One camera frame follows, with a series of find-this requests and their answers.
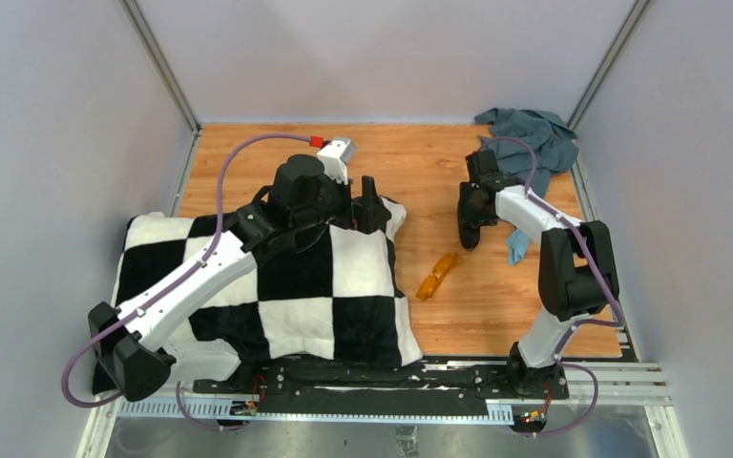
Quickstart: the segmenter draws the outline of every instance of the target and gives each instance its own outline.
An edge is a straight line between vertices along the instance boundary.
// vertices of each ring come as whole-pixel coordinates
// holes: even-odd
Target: blue cloth
[[[546,196],[552,175],[572,168],[577,160],[578,148],[572,140],[577,134],[566,126],[557,114],[540,110],[516,110],[494,108],[473,119],[477,124],[490,124],[492,136],[515,136],[526,141],[535,151],[538,168],[531,183],[533,192]],[[479,137],[482,143],[489,138]],[[533,168],[530,153],[514,141],[496,141],[489,145],[495,153],[498,168],[507,176],[527,179]],[[516,264],[524,259],[530,240],[518,229],[507,238],[510,248],[507,261]]]

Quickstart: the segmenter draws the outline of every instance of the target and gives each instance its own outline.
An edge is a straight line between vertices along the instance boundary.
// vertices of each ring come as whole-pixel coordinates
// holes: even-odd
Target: wooden table
[[[506,355],[530,328],[540,307],[537,292],[538,247],[515,266],[507,263],[505,240],[510,224],[482,229],[472,252],[459,244],[456,201],[459,182],[468,179],[465,155],[478,145],[484,126],[378,124],[235,124],[209,125],[200,139],[195,164],[180,209],[183,217],[215,212],[215,186],[226,155],[253,135],[285,132],[346,136],[358,145],[348,166],[353,196],[361,194],[361,175],[375,177],[378,193],[406,206],[408,217],[396,240],[398,286],[408,295],[411,327],[425,354]],[[291,140],[266,140],[234,159],[226,177],[224,206],[238,208],[263,185],[290,155],[314,150]],[[569,174],[554,177],[547,200],[581,217]],[[443,281],[434,297],[415,298],[420,282],[446,252],[461,263]],[[608,311],[602,315],[610,319]],[[618,357],[615,331],[584,326],[566,350],[568,356]]]

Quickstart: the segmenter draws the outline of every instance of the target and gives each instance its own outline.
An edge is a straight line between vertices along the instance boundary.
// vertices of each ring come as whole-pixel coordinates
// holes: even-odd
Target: orange object
[[[420,287],[417,288],[417,299],[422,301],[431,299],[434,295],[434,291],[440,287],[440,283],[450,272],[454,265],[459,261],[459,255],[456,253],[446,253],[442,258],[434,265],[431,273],[423,280]]]

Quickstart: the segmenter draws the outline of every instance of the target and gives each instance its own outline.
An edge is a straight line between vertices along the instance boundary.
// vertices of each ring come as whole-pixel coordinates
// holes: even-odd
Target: robotic arm
[[[372,177],[362,178],[361,197],[351,197],[346,165],[355,150],[349,139],[336,137],[316,157],[290,157],[277,169],[273,185],[262,187],[251,203],[223,222],[216,243],[208,243],[121,309],[102,302],[91,310],[92,337],[136,314],[95,347],[97,360],[128,401],[142,400],[168,382],[223,381],[234,373],[240,360],[226,341],[169,340],[222,288],[277,254],[309,247],[328,224],[370,234],[390,219]],[[187,280],[173,287],[185,275]],[[144,310],[142,305],[156,295],[160,299]]]
[[[601,221],[570,217],[516,178],[505,177],[492,151],[475,152],[466,161],[470,181],[460,183],[457,209],[462,246],[475,248],[480,228],[500,220],[514,224],[540,244],[538,293],[542,307],[530,331],[513,344],[506,374],[512,394],[527,395],[556,376],[561,353],[577,327],[592,321],[608,303],[590,266],[575,263],[575,256],[584,255],[570,226],[585,238],[591,261],[616,298],[619,284],[611,235]]]

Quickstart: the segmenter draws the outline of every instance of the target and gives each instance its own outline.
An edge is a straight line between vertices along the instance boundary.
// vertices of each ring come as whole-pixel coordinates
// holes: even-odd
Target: black object
[[[495,226],[499,222],[495,213],[495,194],[507,186],[521,184],[521,181],[504,176],[491,150],[471,153],[465,156],[465,162],[470,181],[459,183],[456,218],[459,241],[463,248],[472,250],[479,244],[479,228]]]
[[[251,203],[229,215],[223,229],[231,230],[259,265],[282,252],[312,246],[328,223],[370,234],[387,223],[391,212],[378,198],[373,178],[363,177],[362,183],[363,195],[353,200],[351,181],[335,182],[316,157],[294,155],[277,168],[273,185],[262,187]],[[117,313],[105,302],[95,306],[88,316],[91,336],[116,323]],[[145,348],[140,339],[122,326],[95,348],[99,365],[131,402],[161,388],[176,362],[163,350]]]
[[[93,337],[119,318],[113,307],[101,302],[89,312],[88,320]],[[122,326],[94,347],[96,360],[130,402],[141,401],[161,388],[176,362],[166,353],[154,353],[140,345],[139,337]]]
[[[611,233],[602,221],[584,222],[578,227],[608,288],[619,296],[617,267],[611,247]],[[588,265],[575,267],[575,255],[583,253],[569,229],[551,229],[541,235],[538,293],[544,307],[562,322],[575,315],[595,315],[608,301]]]

